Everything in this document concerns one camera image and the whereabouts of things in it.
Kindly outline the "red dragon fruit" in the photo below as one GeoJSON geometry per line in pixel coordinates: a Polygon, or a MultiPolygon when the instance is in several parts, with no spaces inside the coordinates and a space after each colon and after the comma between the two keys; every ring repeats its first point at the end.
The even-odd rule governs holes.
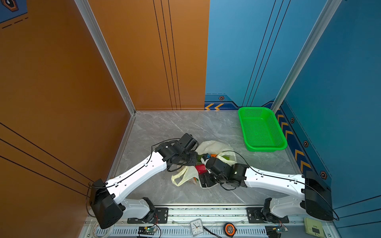
{"type": "Polygon", "coordinates": [[[199,175],[208,172],[208,170],[207,170],[206,167],[205,167],[205,164],[195,165],[195,168],[196,168],[197,173],[198,173],[199,175]]]}

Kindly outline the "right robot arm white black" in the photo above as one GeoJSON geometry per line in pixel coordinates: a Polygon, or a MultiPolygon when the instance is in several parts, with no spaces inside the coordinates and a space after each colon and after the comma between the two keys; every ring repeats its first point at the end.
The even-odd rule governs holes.
{"type": "Polygon", "coordinates": [[[203,188],[219,184],[225,190],[238,187],[264,188],[285,194],[282,198],[267,198],[255,213],[267,223],[287,223],[290,215],[308,214],[324,221],[334,220],[331,191],[312,173],[287,175],[261,171],[247,163],[229,165],[210,154],[200,159],[206,171],[199,175],[203,188]]]}

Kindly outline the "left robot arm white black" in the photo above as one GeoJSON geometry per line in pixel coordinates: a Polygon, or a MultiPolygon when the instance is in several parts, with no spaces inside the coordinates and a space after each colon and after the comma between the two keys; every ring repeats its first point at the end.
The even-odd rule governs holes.
{"type": "Polygon", "coordinates": [[[151,154],[127,172],[89,185],[90,205],[101,229],[108,229],[120,219],[138,219],[155,223],[156,208],[147,197],[127,199],[127,196],[154,175],[169,170],[172,165],[194,166],[199,143],[186,133],[180,139],[168,139],[151,148],[151,154]]]}

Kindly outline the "small white clock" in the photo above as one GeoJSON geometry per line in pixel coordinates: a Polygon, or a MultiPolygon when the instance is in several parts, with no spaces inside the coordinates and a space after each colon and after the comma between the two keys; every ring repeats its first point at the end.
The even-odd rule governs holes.
{"type": "Polygon", "coordinates": [[[190,222],[190,230],[193,237],[203,235],[204,227],[201,219],[196,219],[190,222]]]}

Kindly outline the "orange black tape measure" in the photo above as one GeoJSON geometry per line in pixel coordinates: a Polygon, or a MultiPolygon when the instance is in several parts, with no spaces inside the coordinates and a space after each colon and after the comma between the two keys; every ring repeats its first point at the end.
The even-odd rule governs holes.
{"type": "Polygon", "coordinates": [[[223,231],[227,237],[232,238],[236,234],[237,229],[232,223],[226,223],[224,225],[223,231]]]}

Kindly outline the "green plastic basket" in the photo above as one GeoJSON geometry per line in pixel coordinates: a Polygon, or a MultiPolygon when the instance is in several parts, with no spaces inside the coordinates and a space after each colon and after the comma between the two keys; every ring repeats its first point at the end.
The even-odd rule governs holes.
{"type": "Polygon", "coordinates": [[[251,152],[275,152],[288,146],[274,112],[266,107],[242,107],[238,110],[246,149],[251,152]]]}

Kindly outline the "right circuit board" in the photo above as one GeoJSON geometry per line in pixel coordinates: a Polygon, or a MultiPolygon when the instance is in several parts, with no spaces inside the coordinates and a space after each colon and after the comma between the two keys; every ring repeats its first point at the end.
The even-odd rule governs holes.
{"type": "Polygon", "coordinates": [[[288,232],[289,229],[285,226],[265,226],[268,238],[281,238],[282,234],[288,232]]]}

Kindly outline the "circuit board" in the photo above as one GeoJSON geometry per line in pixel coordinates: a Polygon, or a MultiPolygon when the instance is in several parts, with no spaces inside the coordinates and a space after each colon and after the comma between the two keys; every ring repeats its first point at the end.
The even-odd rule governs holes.
{"type": "Polygon", "coordinates": [[[153,238],[157,234],[158,229],[156,226],[140,226],[138,229],[138,238],[153,238]]]}
{"type": "Polygon", "coordinates": [[[282,234],[288,232],[289,229],[285,226],[265,226],[268,238],[281,238],[282,234]]]}

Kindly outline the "left circuit board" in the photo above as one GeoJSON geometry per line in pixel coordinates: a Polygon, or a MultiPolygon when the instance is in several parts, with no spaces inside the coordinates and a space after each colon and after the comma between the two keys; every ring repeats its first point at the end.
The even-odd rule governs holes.
{"type": "Polygon", "coordinates": [[[153,238],[157,234],[158,229],[156,226],[140,226],[138,229],[138,238],[153,238]]]}

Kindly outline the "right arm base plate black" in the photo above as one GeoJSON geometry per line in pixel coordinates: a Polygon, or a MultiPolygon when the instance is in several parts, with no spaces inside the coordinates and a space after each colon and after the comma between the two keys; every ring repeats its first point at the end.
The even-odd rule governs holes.
{"type": "Polygon", "coordinates": [[[273,215],[268,209],[265,209],[263,207],[248,207],[246,208],[247,216],[249,223],[256,224],[256,223],[274,223],[278,224],[281,223],[289,223],[288,216],[285,216],[283,218],[279,218],[275,215],[273,215]]]}

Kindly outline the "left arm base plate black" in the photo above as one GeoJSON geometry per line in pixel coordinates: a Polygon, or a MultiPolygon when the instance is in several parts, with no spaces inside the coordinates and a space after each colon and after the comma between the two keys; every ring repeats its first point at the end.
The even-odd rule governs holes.
{"type": "Polygon", "coordinates": [[[168,222],[168,208],[159,207],[155,209],[155,212],[149,212],[142,219],[129,218],[128,224],[167,224],[168,222]]]}

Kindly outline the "green wall switch box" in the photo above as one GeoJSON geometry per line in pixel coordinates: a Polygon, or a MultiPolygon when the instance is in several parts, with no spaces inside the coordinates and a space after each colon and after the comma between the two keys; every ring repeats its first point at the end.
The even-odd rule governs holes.
{"type": "Polygon", "coordinates": [[[317,238],[325,238],[323,226],[320,221],[305,217],[304,226],[306,234],[317,238]]]}

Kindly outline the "left aluminium frame post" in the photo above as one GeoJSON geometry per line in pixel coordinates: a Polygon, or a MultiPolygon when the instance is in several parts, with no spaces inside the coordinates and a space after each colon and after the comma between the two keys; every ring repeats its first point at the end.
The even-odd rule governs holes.
{"type": "Polygon", "coordinates": [[[136,114],[135,106],[132,99],[128,93],[126,85],[122,79],[119,69],[115,63],[115,60],[111,54],[108,44],[103,36],[101,28],[96,20],[96,17],[91,9],[89,1],[86,0],[75,0],[76,6],[95,42],[97,49],[109,70],[110,75],[129,111],[129,113],[134,116],[136,114]]]}

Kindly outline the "aluminium frame post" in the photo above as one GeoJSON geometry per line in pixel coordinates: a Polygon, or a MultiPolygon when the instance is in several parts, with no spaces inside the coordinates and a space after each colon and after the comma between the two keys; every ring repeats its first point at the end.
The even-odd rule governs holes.
{"type": "Polygon", "coordinates": [[[115,60],[111,54],[108,44],[103,36],[101,28],[96,20],[96,17],[91,9],[89,1],[86,0],[75,0],[76,6],[95,42],[97,49],[109,70],[110,75],[129,111],[129,113],[134,116],[136,114],[135,106],[132,99],[128,93],[126,85],[122,79],[119,69],[115,63],[115,60]]]}
{"type": "Polygon", "coordinates": [[[342,0],[329,0],[326,1],[321,13],[319,14],[311,32],[309,33],[301,51],[298,54],[293,66],[291,67],[283,85],[281,86],[275,101],[271,107],[271,110],[276,114],[280,108],[282,102],[286,98],[288,92],[292,88],[294,82],[296,81],[298,75],[303,69],[305,63],[313,52],[315,46],[323,35],[325,29],[330,23],[332,17],[340,6],[342,0]]]}

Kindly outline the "right aluminium frame post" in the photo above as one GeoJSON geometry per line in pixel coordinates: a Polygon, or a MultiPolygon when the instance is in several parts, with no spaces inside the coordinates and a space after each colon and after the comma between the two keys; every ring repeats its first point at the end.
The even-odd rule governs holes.
{"type": "Polygon", "coordinates": [[[271,107],[271,110],[276,114],[280,108],[282,102],[286,98],[288,92],[292,88],[294,82],[296,81],[298,75],[303,69],[305,63],[313,52],[315,46],[323,35],[325,29],[330,23],[332,17],[340,6],[342,0],[329,0],[326,1],[321,13],[319,14],[311,32],[309,33],[301,51],[298,54],[293,66],[291,67],[283,85],[281,86],[275,101],[271,107]]]}

